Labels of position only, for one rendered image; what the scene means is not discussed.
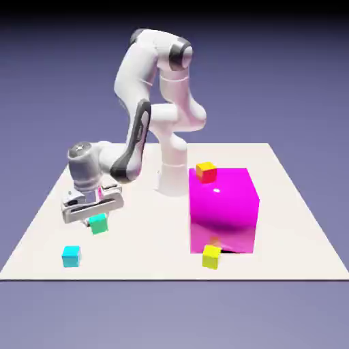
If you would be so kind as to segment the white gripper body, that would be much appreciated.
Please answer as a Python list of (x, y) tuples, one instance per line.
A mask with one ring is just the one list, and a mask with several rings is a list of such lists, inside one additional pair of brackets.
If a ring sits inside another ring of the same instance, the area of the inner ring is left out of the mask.
[(111, 185), (81, 192), (75, 188), (71, 189), (62, 200), (61, 212), (66, 224), (85, 221), (92, 216), (123, 207), (122, 187)]

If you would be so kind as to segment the small green cube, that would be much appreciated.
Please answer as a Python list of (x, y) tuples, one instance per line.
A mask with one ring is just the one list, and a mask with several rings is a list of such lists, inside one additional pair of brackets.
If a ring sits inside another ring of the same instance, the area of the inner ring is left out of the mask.
[(88, 223), (93, 234), (99, 234), (108, 230), (108, 217), (105, 213), (90, 217)]

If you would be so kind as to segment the small cyan cube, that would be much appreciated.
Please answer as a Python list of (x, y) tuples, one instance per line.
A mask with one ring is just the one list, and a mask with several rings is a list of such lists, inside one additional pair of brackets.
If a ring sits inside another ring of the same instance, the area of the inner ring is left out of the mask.
[(62, 262), (65, 268), (75, 268), (80, 266), (81, 249), (78, 245), (67, 245), (62, 252)]

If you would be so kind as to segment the small orange cube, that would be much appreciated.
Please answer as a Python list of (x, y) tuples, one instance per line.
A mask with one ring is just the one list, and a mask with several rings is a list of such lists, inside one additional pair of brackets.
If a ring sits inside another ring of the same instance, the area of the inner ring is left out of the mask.
[(211, 162), (203, 162), (196, 165), (196, 177), (203, 184), (215, 182), (217, 168)]

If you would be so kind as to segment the small yellow cube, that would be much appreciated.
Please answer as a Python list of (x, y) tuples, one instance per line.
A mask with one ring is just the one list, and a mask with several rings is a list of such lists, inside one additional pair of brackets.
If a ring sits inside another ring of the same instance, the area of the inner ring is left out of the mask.
[(202, 252), (202, 266), (216, 270), (218, 268), (221, 247), (215, 245), (205, 245)]

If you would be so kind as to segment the large magenta box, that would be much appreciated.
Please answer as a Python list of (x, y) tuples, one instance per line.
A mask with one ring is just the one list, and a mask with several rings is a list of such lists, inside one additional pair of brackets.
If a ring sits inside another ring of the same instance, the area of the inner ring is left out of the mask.
[(202, 184), (189, 170), (190, 251), (203, 252), (205, 245), (224, 251), (254, 251), (260, 199), (245, 168), (218, 168), (212, 183)]

